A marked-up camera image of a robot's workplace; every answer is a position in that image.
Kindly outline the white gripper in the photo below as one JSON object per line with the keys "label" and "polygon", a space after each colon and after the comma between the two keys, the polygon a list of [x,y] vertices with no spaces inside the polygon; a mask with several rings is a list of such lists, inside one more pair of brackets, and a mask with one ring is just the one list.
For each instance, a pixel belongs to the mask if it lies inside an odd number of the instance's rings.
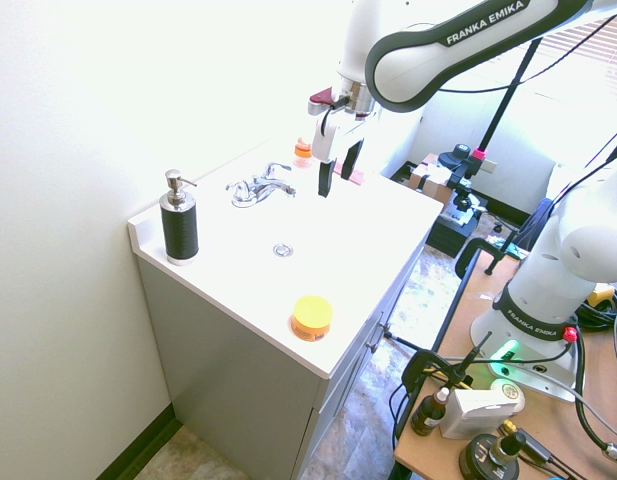
{"label": "white gripper", "polygon": [[351,179],[364,143],[363,139],[377,122],[378,116],[378,111],[359,116],[342,109],[328,110],[317,120],[312,141],[312,155],[321,161],[318,178],[319,196],[328,197],[335,169],[334,161],[342,161],[346,152],[340,176],[344,180]]}

